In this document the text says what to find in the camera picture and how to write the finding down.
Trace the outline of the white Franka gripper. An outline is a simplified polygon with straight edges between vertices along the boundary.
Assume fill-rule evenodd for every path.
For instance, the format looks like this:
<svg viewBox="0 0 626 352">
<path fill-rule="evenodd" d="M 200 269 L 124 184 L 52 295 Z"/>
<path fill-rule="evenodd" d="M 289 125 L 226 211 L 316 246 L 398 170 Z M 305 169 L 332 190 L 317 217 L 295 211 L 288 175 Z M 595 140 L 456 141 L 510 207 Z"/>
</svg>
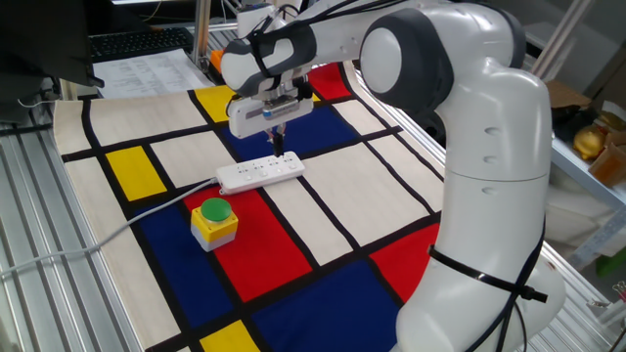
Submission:
<svg viewBox="0 0 626 352">
<path fill-rule="evenodd" d="M 282 156 L 285 123 L 310 113 L 313 108 L 312 99 L 298 100 L 293 97 L 281 97 L 273 101 L 259 101 L 245 98 L 228 106 L 229 128 L 231 133 L 239 139 L 273 128 L 270 130 L 273 154 Z"/>
</svg>

